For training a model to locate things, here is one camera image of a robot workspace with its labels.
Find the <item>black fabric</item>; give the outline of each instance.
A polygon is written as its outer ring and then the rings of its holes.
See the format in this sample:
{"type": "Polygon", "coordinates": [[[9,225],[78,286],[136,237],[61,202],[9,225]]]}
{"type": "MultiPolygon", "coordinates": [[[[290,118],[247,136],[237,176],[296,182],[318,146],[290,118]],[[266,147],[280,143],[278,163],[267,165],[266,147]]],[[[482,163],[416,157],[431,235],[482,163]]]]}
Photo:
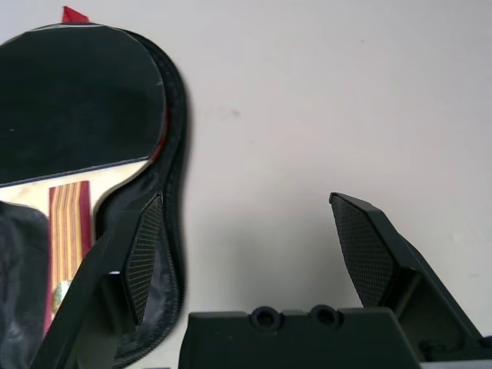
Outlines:
{"type": "MultiPolygon", "coordinates": [[[[145,308],[143,323],[134,334],[123,337],[118,353],[115,358],[114,367],[125,367],[140,359],[153,348],[155,348],[175,326],[185,294],[185,258],[181,245],[180,218],[179,218],[179,194],[181,187],[181,172],[185,157],[186,129],[187,129],[187,102],[185,88],[176,67],[169,57],[156,45],[139,35],[128,33],[148,50],[151,57],[162,76],[164,83],[168,132],[165,145],[156,162],[147,168],[135,180],[119,188],[111,194],[101,204],[96,215],[96,235],[101,237],[114,223],[119,211],[130,201],[148,192],[160,191],[163,194],[163,215],[165,226],[163,228],[163,247],[158,249],[155,259],[155,269],[152,276],[149,299],[145,308]]],[[[13,207],[18,211],[23,211],[25,219],[15,221],[12,214],[2,212],[0,222],[5,223],[6,229],[14,234],[24,234],[26,232],[26,219],[35,218],[37,211],[32,209],[13,207]]],[[[39,253],[45,256],[47,250],[47,224],[44,226],[45,218],[39,221],[38,232],[29,231],[32,236],[29,238],[19,238],[16,248],[19,254],[24,255],[32,248],[39,248],[39,253]]],[[[11,250],[12,240],[0,238],[0,249],[11,250]]],[[[20,264],[11,263],[9,259],[2,257],[5,262],[5,273],[7,278],[18,277],[32,271],[34,274],[46,272],[47,259],[24,258],[25,268],[20,264]]],[[[2,305],[17,304],[22,299],[32,299],[32,296],[39,296],[42,303],[36,306],[22,307],[18,314],[31,314],[33,322],[38,324],[35,330],[31,327],[23,326],[18,333],[19,339],[12,342],[10,346],[0,347],[0,369],[27,369],[35,351],[41,343],[42,319],[44,315],[46,276],[36,278],[36,283],[31,281],[29,287],[20,286],[17,293],[10,291],[12,286],[8,285],[5,289],[9,291],[7,298],[2,301],[2,305]]],[[[9,322],[12,318],[2,312],[2,321],[9,322]]],[[[5,324],[0,325],[0,342],[8,339],[8,332],[5,324]]]]}
{"type": "Polygon", "coordinates": [[[48,220],[0,202],[0,368],[28,368],[42,342],[48,220]]]}
{"type": "Polygon", "coordinates": [[[0,185],[146,159],[163,132],[159,70],[114,28],[18,36],[0,48],[0,86],[0,185]]]}

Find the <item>textured black pad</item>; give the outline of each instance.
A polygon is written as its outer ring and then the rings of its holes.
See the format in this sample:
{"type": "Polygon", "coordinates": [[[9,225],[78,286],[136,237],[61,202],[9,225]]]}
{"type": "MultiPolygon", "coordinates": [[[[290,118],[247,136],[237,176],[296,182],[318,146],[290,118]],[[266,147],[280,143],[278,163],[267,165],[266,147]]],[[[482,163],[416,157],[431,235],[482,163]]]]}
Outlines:
{"type": "Polygon", "coordinates": [[[148,158],[163,132],[161,74],[125,32],[47,27],[0,47],[0,186],[148,158]]]}
{"type": "Polygon", "coordinates": [[[365,308],[377,307],[399,267],[367,216],[338,196],[331,200],[348,274],[365,308]]]}
{"type": "Polygon", "coordinates": [[[162,200],[157,196],[143,210],[134,244],[126,263],[125,283],[130,292],[131,305],[140,324],[144,318],[148,289],[154,271],[155,250],[162,242],[162,200]]]}

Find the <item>screw hole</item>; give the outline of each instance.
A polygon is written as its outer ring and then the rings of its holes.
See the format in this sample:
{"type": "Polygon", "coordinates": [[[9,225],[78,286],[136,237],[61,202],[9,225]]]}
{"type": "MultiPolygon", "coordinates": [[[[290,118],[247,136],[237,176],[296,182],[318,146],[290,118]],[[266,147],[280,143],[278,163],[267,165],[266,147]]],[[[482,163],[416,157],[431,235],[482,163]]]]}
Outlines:
{"type": "Polygon", "coordinates": [[[317,319],[324,325],[332,325],[335,322],[335,317],[329,310],[320,310],[317,313],[317,319]]]}
{"type": "Polygon", "coordinates": [[[270,311],[262,311],[260,314],[258,314],[257,320],[260,327],[263,328],[269,328],[275,322],[275,318],[270,311]]]}

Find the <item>black device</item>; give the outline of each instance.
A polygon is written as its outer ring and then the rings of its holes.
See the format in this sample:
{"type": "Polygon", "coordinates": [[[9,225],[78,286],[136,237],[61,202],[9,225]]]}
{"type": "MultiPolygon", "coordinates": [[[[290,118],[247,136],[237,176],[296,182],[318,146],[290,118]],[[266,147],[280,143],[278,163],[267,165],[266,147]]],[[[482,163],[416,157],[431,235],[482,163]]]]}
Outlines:
{"type": "MultiPolygon", "coordinates": [[[[260,307],[251,315],[191,313],[179,369],[438,368],[452,363],[454,367],[492,367],[490,337],[481,336],[422,255],[397,233],[384,213],[338,193],[331,194],[330,203],[344,261],[364,308],[336,311],[318,305],[310,313],[278,313],[270,307],[260,307]]],[[[95,247],[106,251],[95,254],[109,252],[108,245],[99,242],[95,247]]],[[[127,260],[131,245],[118,250],[127,260]]],[[[84,360],[87,353],[100,353],[105,342],[115,346],[121,332],[138,322],[138,314],[128,309],[132,295],[125,288],[128,283],[121,286],[121,278],[118,283],[106,283],[113,274],[105,273],[114,268],[101,269],[103,260],[88,257],[84,261],[33,368],[77,367],[71,358],[84,360]],[[89,268],[105,271],[98,274],[99,282],[86,277],[89,268]],[[96,300],[112,301],[99,302],[104,308],[98,314],[118,322],[111,324],[113,330],[108,331],[107,320],[89,319],[84,309],[75,306],[82,295],[85,306],[93,306],[96,300]],[[62,319],[81,324],[64,326],[62,319]]],[[[119,262],[115,267],[124,265],[119,262]]],[[[151,275],[149,267],[145,266],[146,275],[151,275]]],[[[87,362],[78,367],[111,366],[109,354],[104,361],[92,355],[87,362]]]]}
{"type": "Polygon", "coordinates": [[[121,337],[144,317],[161,219],[160,194],[121,212],[81,263],[31,369],[111,367],[121,337]]]}

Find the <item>table tennis paddle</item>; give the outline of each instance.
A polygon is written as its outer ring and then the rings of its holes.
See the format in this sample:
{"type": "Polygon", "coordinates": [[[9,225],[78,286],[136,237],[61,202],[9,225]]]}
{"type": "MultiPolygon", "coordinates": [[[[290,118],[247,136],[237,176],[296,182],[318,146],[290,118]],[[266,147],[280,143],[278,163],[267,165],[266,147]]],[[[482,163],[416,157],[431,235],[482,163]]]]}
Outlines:
{"type": "Polygon", "coordinates": [[[53,25],[0,47],[0,94],[0,201],[49,217],[54,314],[91,246],[98,205],[164,144],[164,86],[127,33],[53,25]]]}

